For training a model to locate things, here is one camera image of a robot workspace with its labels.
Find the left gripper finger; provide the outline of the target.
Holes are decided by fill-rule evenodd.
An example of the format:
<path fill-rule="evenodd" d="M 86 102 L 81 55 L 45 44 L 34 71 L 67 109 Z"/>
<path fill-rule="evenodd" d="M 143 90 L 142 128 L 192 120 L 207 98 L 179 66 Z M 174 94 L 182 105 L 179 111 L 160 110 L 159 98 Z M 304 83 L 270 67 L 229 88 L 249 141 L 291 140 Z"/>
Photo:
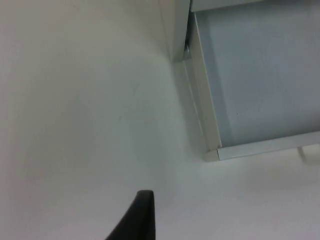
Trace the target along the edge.
<path fill-rule="evenodd" d="M 155 196 L 152 190 L 139 190 L 108 240 L 155 240 Z"/>

